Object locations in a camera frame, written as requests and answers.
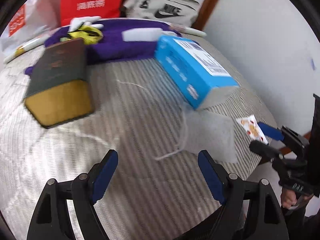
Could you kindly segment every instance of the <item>bolt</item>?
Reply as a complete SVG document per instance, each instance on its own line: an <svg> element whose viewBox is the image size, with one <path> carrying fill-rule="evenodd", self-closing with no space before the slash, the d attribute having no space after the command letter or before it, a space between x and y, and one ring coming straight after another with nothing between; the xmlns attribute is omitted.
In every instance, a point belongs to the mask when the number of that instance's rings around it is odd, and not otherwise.
<svg viewBox="0 0 320 240"><path fill-rule="evenodd" d="M268 185L268 184L269 184L269 181L268 181L267 179L262 179L262 180L261 180L261 183L262 183L263 185Z"/></svg>
<svg viewBox="0 0 320 240"><path fill-rule="evenodd" d="M80 180L84 180L84 179L86 179L88 177L88 175L86 174L86 173L81 173L80 175L79 175L79 179Z"/></svg>
<svg viewBox="0 0 320 240"><path fill-rule="evenodd" d="M235 173L230 173L230 174L229 174L229 178L230 178L230 179L238 179L238 175L235 174Z"/></svg>
<svg viewBox="0 0 320 240"><path fill-rule="evenodd" d="M54 179L49 179L47 183L48 183L48 185L54 184Z"/></svg>

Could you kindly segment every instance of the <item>floor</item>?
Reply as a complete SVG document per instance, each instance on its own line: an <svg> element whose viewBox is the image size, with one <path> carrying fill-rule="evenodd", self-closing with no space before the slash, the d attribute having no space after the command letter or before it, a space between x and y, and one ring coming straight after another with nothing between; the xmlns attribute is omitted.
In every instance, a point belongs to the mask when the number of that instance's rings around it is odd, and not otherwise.
<svg viewBox="0 0 320 240"><path fill-rule="evenodd" d="M295 158L296 155L294 153L289 153L286 155L286 158ZM248 181L259 182L260 179L269 180L273 191L276 194L276 197L280 203L280 195L281 195L281 187L278 185L279 176L277 172L271 167L271 163L265 163L259 165L254 172L248 178ZM249 201L244 201L244 211L247 213L248 211ZM317 197L313 197L309 202L306 210L306 216L315 215L320 208L320 199Z"/></svg>

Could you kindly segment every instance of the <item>small white packet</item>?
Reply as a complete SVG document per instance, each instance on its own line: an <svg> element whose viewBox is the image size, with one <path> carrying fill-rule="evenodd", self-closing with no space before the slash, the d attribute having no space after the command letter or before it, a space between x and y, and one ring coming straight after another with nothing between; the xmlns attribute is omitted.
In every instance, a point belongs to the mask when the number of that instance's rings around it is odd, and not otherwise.
<svg viewBox="0 0 320 240"><path fill-rule="evenodd" d="M263 134L261 128L258 126L257 120L253 114L248 117L238 118L236 121L243 127L243 129L245 129L252 140L268 144L267 138Z"/></svg>

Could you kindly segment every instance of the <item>white paper tag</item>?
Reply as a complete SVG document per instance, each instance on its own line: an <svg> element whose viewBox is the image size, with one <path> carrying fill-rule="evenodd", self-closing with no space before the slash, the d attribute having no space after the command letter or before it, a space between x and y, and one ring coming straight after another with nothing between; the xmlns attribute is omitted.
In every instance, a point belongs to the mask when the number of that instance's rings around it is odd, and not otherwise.
<svg viewBox="0 0 320 240"><path fill-rule="evenodd" d="M258 126L257 120L253 114L248 117L238 118L236 121L245 129L251 139L268 144L267 138L263 134L261 128Z"/></svg>
<svg viewBox="0 0 320 240"><path fill-rule="evenodd" d="M175 42L194 57L210 75L230 77L230 74L208 52L195 42L176 39Z"/></svg>

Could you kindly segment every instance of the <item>blue box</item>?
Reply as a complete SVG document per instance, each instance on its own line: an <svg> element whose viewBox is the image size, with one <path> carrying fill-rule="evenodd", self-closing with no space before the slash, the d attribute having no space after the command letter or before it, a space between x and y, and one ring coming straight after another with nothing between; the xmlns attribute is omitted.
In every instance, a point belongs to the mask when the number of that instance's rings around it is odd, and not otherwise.
<svg viewBox="0 0 320 240"><path fill-rule="evenodd" d="M220 104L239 87L233 77L192 40L163 35L155 58L194 109Z"/></svg>

